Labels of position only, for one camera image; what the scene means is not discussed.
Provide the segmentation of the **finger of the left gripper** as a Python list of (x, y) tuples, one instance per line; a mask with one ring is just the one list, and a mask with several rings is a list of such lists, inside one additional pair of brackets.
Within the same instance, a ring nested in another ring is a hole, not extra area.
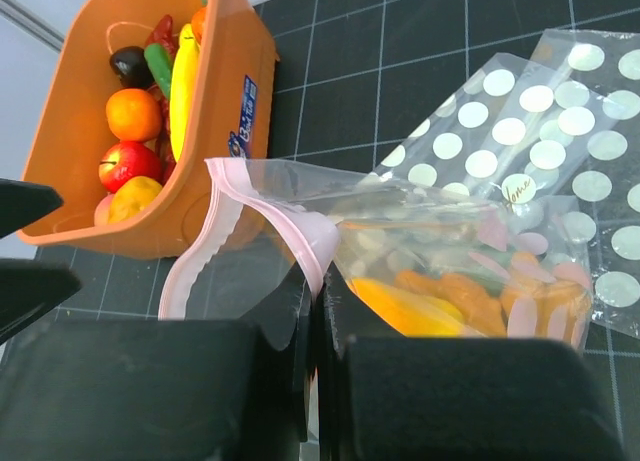
[(48, 315), (82, 287), (68, 267), (36, 260), (1, 260), (1, 344), (27, 345), (47, 333)]
[(11, 235), (57, 210), (63, 198), (52, 187), (2, 179), (0, 208), (2, 238)]

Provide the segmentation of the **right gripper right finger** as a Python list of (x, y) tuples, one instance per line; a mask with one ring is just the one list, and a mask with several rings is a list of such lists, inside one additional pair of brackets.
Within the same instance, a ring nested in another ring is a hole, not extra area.
[(316, 311), (324, 460), (621, 460), (582, 357), (540, 339), (407, 338), (330, 269)]

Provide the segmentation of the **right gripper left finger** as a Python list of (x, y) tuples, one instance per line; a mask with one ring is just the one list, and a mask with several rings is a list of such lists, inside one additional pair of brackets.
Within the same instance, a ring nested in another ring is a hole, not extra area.
[(312, 296), (302, 272), (238, 319), (68, 321), (1, 372), (5, 460), (295, 460)]

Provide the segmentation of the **pink polka dot zip bag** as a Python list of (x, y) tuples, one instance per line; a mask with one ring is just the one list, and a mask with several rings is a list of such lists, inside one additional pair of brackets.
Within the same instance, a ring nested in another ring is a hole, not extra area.
[(444, 250), (467, 251), (507, 283), (517, 252), (533, 254), (548, 271), (573, 263), (581, 272), (572, 277), (593, 301), (586, 249), (573, 240), (566, 220), (576, 199), (536, 197), (526, 176), (508, 178), (513, 203), (506, 206), (391, 174), (289, 160), (211, 158), (206, 165), (208, 211), (166, 278), (163, 320), (244, 315), (293, 268), (312, 296), (330, 268), (346, 285), (371, 278), (400, 288), (395, 277), (402, 270), (439, 279), (425, 270), (424, 256)]

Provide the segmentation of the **green toy bell pepper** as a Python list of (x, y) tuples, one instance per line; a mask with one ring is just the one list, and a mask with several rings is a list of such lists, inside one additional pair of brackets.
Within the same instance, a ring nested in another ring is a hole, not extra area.
[(424, 256), (424, 262), (425, 270), (436, 277), (446, 273), (464, 275), (493, 296), (497, 296), (507, 284), (507, 276), (474, 260), (467, 251), (433, 251)]

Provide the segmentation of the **yellow toy lemon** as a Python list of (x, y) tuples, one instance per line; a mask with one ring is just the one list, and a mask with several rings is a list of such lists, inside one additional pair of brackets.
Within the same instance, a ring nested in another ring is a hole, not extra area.
[(554, 339), (577, 347), (592, 301), (590, 290), (572, 277), (580, 272), (573, 263), (548, 271), (533, 254), (515, 253), (499, 297), (507, 335)]

